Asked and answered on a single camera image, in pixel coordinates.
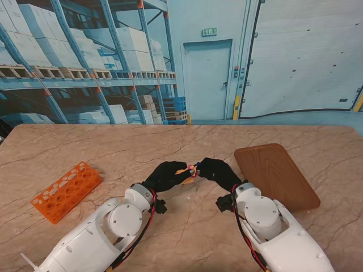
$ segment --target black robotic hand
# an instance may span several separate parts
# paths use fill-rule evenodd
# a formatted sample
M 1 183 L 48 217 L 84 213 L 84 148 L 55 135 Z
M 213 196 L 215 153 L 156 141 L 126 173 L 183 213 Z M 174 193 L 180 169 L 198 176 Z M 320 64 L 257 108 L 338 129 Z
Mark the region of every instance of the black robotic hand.
M 239 177 L 223 160 L 205 158 L 198 165 L 197 169 L 200 171 L 200 177 L 214 180 L 220 187 L 229 192 L 232 192 L 232 188 L 235 184 L 242 184 Z
M 156 193 L 168 191 L 192 176 L 190 171 L 185 171 L 178 175 L 175 174 L 176 171 L 186 168 L 186 163 L 180 161 L 165 161 L 156 167 L 154 172 L 151 173 L 142 185 L 147 188 L 152 188 Z

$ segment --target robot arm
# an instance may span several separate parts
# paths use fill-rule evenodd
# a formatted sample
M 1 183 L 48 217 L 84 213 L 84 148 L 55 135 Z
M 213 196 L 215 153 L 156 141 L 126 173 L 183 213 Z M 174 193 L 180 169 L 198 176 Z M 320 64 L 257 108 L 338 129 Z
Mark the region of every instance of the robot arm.
M 140 233 L 142 213 L 156 199 L 150 190 L 134 184 L 125 191 L 123 203 L 109 199 L 69 232 L 39 267 L 25 259 L 36 272 L 106 271 L 115 260 L 121 262 L 126 248 Z
M 262 256 L 265 271 L 334 272 L 324 251 L 279 201 L 263 197 L 249 182 L 232 193 L 243 232 Z

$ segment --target marble table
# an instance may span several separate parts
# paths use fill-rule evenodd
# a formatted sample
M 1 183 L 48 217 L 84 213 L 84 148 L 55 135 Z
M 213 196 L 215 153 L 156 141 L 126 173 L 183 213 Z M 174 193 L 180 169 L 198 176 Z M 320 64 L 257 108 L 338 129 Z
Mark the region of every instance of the marble table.
M 20 125 L 0 146 L 0 272 L 32 271 L 54 245 L 110 197 L 123 197 L 161 162 L 223 159 L 242 176 L 237 148 L 283 145 L 321 199 L 296 214 L 336 271 L 363 267 L 363 140 L 342 126 Z M 29 201 L 81 160 L 104 181 L 58 224 Z M 226 192 L 201 180 L 159 194 L 143 241 L 118 271 L 259 271 L 230 212 L 215 205 Z

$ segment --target green exit sign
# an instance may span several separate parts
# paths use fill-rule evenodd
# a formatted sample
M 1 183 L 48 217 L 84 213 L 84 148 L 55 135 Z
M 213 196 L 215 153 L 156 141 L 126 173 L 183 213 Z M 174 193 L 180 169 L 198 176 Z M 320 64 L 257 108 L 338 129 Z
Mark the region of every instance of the green exit sign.
M 217 28 L 216 27 L 212 27 L 212 28 L 204 28 L 202 30 L 202 36 L 214 36 L 217 34 Z

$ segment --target large white door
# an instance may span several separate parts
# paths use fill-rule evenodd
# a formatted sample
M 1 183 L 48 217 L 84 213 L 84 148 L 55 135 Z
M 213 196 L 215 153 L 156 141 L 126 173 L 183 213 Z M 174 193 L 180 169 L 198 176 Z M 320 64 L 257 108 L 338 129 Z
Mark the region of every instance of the large white door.
M 186 87 L 193 120 L 222 120 L 225 115 L 232 40 L 188 42 Z

